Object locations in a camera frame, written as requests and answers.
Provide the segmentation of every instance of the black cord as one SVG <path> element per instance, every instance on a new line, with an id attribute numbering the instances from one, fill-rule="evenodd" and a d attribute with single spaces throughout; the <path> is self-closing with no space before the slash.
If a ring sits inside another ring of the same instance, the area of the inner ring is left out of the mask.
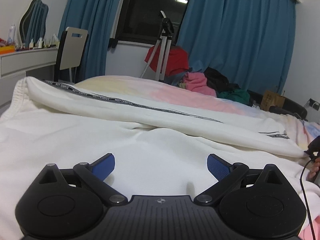
<path id="1" fill-rule="evenodd" d="M 309 219 L 309 223 L 310 223 L 310 228 L 311 228 L 311 233 L 312 233 L 313 240 L 316 240 L 316 235 L 315 235 L 315 231 L 314 231 L 314 229 L 313 229 L 313 224 L 312 224 L 310 209 L 309 209 L 309 205 L 308 205 L 308 201 L 307 201 L 307 195 L 306 195 L 306 192 L 305 192 L 305 190 L 304 190 L 303 183 L 302 183 L 302 176 L 303 176 L 303 173 L 304 173 L 305 169 L 307 168 L 308 164 L 309 164 L 310 162 L 314 161 L 316 158 L 317 158 L 317 157 L 312 158 L 310 161 L 307 162 L 307 164 L 304 166 L 304 168 L 303 168 L 303 170 L 302 170 L 302 173 L 301 173 L 301 176 L 300 176 L 300 185 L 301 185 L 301 189 L 302 189 L 302 192 L 303 192 L 304 200 L 305 200 L 305 202 L 306 202 L 307 215 L 308 215 L 308 219 Z"/>

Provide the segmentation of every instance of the hand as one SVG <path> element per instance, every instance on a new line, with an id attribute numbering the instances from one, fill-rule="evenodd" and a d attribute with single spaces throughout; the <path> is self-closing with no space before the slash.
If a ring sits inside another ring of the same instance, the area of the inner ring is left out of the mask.
<path id="1" fill-rule="evenodd" d="M 319 171 L 320 158 L 316 158 L 315 163 L 313 163 L 310 173 L 308 174 L 308 179 L 312 179 L 316 173 Z"/>

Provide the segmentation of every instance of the white wall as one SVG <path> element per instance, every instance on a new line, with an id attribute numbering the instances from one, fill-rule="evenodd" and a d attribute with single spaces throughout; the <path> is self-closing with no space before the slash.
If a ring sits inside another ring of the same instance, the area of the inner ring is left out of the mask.
<path id="1" fill-rule="evenodd" d="M 124 75 L 140 77 L 147 63 L 144 61 L 149 45 L 118 43 L 115 49 L 107 52 L 106 75 Z M 148 69 L 145 78 L 154 79 L 155 73 Z"/>
<path id="2" fill-rule="evenodd" d="M 284 95 L 303 106 L 310 98 L 320 102 L 320 0 L 304 0 L 296 11 L 296 37 Z M 320 112 L 307 110 L 307 119 L 318 122 Z"/>
<path id="3" fill-rule="evenodd" d="M 7 40 L 9 28 L 16 25 L 16 37 L 19 23 L 32 0 L 0 0 L 0 38 Z M 46 21 L 46 37 L 51 38 L 58 33 L 62 15 L 68 0 L 42 0 L 49 6 Z"/>

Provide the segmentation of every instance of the dark window glass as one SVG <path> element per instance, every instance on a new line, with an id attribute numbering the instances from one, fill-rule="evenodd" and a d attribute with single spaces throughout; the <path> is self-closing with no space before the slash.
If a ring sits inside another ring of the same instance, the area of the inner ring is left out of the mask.
<path id="1" fill-rule="evenodd" d="M 116 39 L 155 44 L 160 29 L 160 11 L 173 23 L 176 40 L 188 0 L 124 0 Z"/>

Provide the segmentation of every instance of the white blanket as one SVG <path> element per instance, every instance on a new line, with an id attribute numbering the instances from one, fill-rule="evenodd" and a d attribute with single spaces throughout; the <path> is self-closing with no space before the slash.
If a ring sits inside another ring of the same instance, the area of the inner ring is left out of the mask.
<path id="1" fill-rule="evenodd" d="M 104 95 L 141 106 L 80 96 L 30 77 L 17 83 L 12 104 L 0 119 L 0 238 L 22 236 L 15 205 L 47 163 L 71 168 L 108 152 L 114 154 L 116 167 L 106 182 L 129 199 L 135 194 L 195 197 L 217 182 L 206 167 L 211 153 L 250 168 L 274 163 L 303 199 L 302 166 L 275 156 L 298 160 L 303 151 L 290 139 L 265 135 L 284 133 L 273 119 Z M 304 185 L 315 218 L 320 189 Z"/>

